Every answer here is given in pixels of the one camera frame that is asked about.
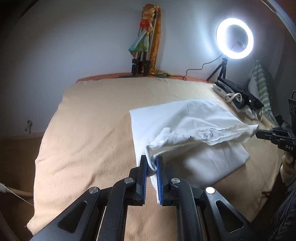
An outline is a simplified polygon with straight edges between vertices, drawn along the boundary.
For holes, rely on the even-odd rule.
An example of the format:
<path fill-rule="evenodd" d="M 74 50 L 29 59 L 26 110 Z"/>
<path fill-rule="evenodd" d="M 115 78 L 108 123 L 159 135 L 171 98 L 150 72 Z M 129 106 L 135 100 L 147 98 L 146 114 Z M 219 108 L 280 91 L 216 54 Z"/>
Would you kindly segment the gloved right hand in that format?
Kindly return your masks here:
<path fill-rule="evenodd" d="M 281 158 L 280 176 L 286 186 L 291 185 L 295 180 L 295 158 L 286 151 Z"/>

